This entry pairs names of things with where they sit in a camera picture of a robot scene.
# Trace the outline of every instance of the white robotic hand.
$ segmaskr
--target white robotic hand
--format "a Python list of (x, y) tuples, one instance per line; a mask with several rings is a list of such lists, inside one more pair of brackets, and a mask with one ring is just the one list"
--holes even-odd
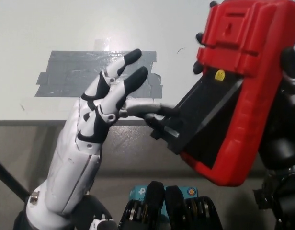
[(177, 114), (174, 108), (154, 101), (126, 101), (126, 97), (147, 79), (145, 67), (110, 91), (125, 67), (140, 57), (141, 51), (136, 49), (107, 66), (74, 104), (59, 134), (47, 180), (29, 198), (26, 214), (32, 227), (69, 229), (68, 216), (90, 190), (102, 161), (102, 144), (110, 126), (120, 117)]

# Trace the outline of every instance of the white table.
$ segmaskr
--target white table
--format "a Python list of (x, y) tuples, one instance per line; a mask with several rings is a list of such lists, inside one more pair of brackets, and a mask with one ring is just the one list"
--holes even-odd
[(160, 101), (178, 103), (199, 78), (208, 12), (209, 0), (0, 0), (0, 125), (66, 120), (76, 98), (35, 97), (52, 51), (156, 51)]

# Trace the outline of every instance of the gray duct tape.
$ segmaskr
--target gray duct tape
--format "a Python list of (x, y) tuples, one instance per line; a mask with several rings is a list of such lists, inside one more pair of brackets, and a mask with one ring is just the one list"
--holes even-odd
[[(40, 86), (35, 97), (80, 97), (102, 69), (128, 52), (52, 51), (46, 72), (40, 73), (37, 80)], [(127, 66), (117, 80), (122, 81), (141, 66), (147, 67), (147, 81), (131, 97), (162, 98), (161, 77), (151, 73), (156, 56), (156, 51), (142, 51), (138, 62)]]

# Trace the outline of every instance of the black cable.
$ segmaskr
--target black cable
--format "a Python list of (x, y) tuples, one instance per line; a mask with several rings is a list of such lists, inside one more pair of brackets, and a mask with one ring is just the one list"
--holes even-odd
[(30, 196), (29, 192), (0, 163), (0, 180), (8, 186), (23, 202)]

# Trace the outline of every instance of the red rubber case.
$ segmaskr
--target red rubber case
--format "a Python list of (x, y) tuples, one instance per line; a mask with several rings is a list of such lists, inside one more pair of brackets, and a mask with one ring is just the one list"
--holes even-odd
[(186, 152), (193, 169), (221, 186), (241, 185), (256, 157), (282, 79), (280, 53), (295, 44), (292, 0), (226, 0), (211, 8), (197, 59), (244, 76), (226, 138), (212, 168)]

